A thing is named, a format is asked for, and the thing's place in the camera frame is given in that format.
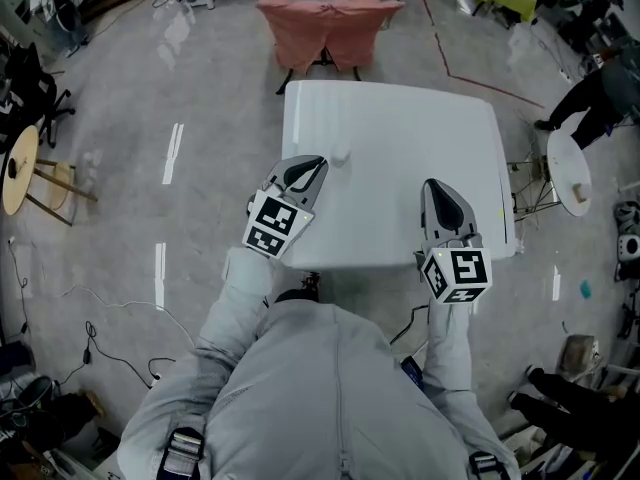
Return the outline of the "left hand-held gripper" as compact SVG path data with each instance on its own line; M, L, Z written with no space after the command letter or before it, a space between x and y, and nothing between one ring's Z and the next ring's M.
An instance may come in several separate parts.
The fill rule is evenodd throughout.
M313 206L328 171L328 162L319 155L278 162L248 203L242 244L280 259L313 222Z

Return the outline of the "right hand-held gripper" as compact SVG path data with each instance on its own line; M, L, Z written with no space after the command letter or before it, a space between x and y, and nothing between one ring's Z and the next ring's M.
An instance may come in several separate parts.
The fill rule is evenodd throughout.
M474 303L493 278L490 251L471 206L451 186L429 178L421 190L421 224L425 240L414 257L432 299L442 305Z

